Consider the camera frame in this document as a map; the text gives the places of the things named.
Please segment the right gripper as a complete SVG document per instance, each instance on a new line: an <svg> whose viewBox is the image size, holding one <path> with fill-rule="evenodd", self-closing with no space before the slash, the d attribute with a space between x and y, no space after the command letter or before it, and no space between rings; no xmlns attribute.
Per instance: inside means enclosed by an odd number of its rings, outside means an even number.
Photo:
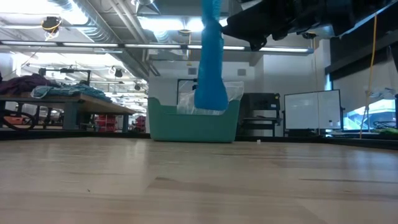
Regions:
<svg viewBox="0 0 398 224"><path fill-rule="evenodd" d="M225 35L239 35L253 51L267 44L267 38L284 39L294 28L294 20L314 6L314 0L259 0L242 12L227 18Z"/></svg>

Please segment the blue elastic bandage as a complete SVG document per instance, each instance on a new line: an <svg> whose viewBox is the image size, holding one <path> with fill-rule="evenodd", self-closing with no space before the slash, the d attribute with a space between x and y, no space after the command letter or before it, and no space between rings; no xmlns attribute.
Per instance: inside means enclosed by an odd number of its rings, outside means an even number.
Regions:
<svg viewBox="0 0 398 224"><path fill-rule="evenodd" d="M228 96L222 79L222 26L219 23L221 0L201 0L203 30L194 104L204 110L223 111Z"/></svg>

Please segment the clear plastic zip bag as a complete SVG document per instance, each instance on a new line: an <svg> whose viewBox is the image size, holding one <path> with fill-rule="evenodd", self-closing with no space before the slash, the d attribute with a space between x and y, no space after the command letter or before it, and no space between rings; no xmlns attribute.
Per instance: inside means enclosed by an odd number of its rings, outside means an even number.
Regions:
<svg viewBox="0 0 398 224"><path fill-rule="evenodd" d="M244 94L244 82L226 82L226 92L229 101L240 100ZM201 114L201 115L221 115L224 111L205 110L196 108L194 105L195 90L187 93L181 93L177 103L178 114Z"/></svg>

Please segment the black cart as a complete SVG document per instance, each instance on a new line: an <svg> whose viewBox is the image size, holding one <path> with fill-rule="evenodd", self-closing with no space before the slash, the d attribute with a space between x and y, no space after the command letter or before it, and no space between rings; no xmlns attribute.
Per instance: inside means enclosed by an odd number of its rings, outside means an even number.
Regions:
<svg viewBox="0 0 398 224"><path fill-rule="evenodd" d="M280 126L280 95L278 93L245 93L239 106L238 136L248 136L253 130L272 131Z"/></svg>

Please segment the whiteboard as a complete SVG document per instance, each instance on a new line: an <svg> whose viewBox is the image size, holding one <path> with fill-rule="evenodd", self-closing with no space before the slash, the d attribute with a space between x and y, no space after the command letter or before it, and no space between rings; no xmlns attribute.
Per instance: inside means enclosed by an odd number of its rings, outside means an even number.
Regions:
<svg viewBox="0 0 398 224"><path fill-rule="evenodd" d="M284 96L285 129L341 129L339 90Z"/></svg>

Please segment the green plastic bin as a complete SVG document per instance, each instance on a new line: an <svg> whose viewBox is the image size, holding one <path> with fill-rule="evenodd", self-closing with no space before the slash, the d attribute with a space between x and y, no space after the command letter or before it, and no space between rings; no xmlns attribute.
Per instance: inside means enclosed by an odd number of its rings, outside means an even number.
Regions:
<svg viewBox="0 0 398 224"><path fill-rule="evenodd" d="M148 99L147 119L150 137L155 141L225 142L235 140L239 100L229 102L221 115L178 114L175 106Z"/></svg>

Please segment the red storage bin stack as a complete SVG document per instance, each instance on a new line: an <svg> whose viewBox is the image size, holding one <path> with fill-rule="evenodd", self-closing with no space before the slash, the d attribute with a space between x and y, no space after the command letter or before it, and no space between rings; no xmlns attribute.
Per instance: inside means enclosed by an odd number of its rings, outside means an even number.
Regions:
<svg viewBox="0 0 398 224"><path fill-rule="evenodd" d="M139 116L136 118L134 130L137 133L146 133L146 117L145 116Z"/></svg>
<svg viewBox="0 0 398 224"><path fill-rule="evenodd" d="M116 116L115 115L97 115L95 123L98 132L114 133L116 131Z"/></svg>

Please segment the wooden workbench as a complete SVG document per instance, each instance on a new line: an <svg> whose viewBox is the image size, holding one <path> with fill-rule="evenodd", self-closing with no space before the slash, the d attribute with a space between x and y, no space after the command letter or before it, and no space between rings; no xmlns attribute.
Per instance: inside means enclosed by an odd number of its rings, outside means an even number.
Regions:
<svg viewBox="0 0 398 224"><path fill-rule="evenodd" d="M123 132L126 132L129 116L136 113L135 110L82 94L77 96L45 96L44 98L33 98L28 92L20 95L0 95L0 108L5 108L5 102L8 101L64 110L63 130L77 130L76 119L80 115L106 114L122 115Z"/></svg>

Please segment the teal cloth pile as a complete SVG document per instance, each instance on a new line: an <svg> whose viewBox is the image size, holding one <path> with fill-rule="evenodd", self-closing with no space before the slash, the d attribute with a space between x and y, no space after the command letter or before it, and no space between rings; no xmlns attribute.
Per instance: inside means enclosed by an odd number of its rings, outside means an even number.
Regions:
<svg viewBox="0 0 398 224"><path fill-rule="evenodd" d="M31 91L30 95L33 98L45 98L46 96L86 95L108 103L113 102L112 99L106 96L103 91L85 84L63 85L61 87L37 86Z"/></svg>

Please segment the black ceiling device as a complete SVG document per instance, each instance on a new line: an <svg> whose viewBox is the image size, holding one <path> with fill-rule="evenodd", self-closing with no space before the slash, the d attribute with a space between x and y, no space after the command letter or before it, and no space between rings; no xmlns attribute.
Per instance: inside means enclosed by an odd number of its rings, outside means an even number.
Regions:
<svg viewBox="0 0 398 224"><path fill-rule="evenodd" d="M44 30L45 41L52 40L59 36L62 19L60 17L48 16L41 22Z"/></svg>

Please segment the purple clothes pile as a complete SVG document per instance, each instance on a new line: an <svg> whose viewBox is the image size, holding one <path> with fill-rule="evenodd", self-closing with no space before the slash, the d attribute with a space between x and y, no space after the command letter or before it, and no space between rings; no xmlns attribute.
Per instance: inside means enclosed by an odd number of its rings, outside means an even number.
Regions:
<svg viewBox="0 0 398 224"><path fill-rule="evenodd" d="M56 82L50 81L37 73L33 73L32 75L15 77L1 82L0 95L20 95L23 92L32 91L37 86L60 87Z"/></svg>

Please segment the black round wheel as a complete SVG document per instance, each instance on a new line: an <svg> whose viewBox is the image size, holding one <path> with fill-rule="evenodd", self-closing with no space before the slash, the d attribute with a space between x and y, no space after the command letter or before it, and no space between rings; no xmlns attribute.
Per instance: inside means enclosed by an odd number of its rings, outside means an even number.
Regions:
<svg viewBox="0 0 398 224"><path fill-rule="evenodd" d="M27 128L19 128L16 125L10 123L6 119L6 117L27 119L27 122L22 123L22 125L29 125L29 126ZM11 128L14 131L30 131L36 125L36 119L31 114L24 113L21 111L11 111L6 109L0 110L0 121L2 121L1 126L6 125L8 128Z"/></svg>

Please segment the black wall beam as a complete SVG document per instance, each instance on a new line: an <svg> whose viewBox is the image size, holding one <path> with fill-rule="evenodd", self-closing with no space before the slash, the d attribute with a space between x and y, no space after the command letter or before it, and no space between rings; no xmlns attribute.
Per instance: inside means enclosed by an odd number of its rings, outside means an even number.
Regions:
<svg viewBox="0 0 398 224"><path fill-rule="evenodd" d="M391 49L398 47L398 30L388 32L383 38L376 41L374 63L388 61ZM358 51L339 59L337 62L325 68L325 73L330 75L331 81L338 80L361 70L370 68L372 57L372 45L361 48Z"/></svg>

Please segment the black overhead rig frame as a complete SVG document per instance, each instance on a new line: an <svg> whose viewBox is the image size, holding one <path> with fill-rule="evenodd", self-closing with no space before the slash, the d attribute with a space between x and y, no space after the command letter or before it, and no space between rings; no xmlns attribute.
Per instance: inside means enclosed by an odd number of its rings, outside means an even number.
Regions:
<svg viewBox="0 0 398 224"><path fill-rule="evenodd" d="M82 69L74 69L74 68L61 68L61 69L47 69L40 68L39 75L46 76L47 72L60 72L60 73L76 73L83 72L87 74L87 78L83 83L89 85L91 83L91 70L82 70Z"/></svg>

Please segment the black table frame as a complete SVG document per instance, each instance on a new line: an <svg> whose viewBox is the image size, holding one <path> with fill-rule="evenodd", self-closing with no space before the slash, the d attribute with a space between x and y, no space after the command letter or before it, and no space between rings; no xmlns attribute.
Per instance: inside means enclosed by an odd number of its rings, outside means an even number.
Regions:
<svg viewBox="0 0 398 224"><path fill-rule="evenodd" d="M97 133L88 131L0 131L0 141L7 140L28 140L28 139L55 139L55 138L133 138L149 139L149 134L137 133ZM398 140L390 139L355 139L355 138L326 138L326 137L255 137L236 136L237 142L283 142L283 143L314 143L334 144L342 146L366 147L375 149L388 149L398 151Z"/></svg>

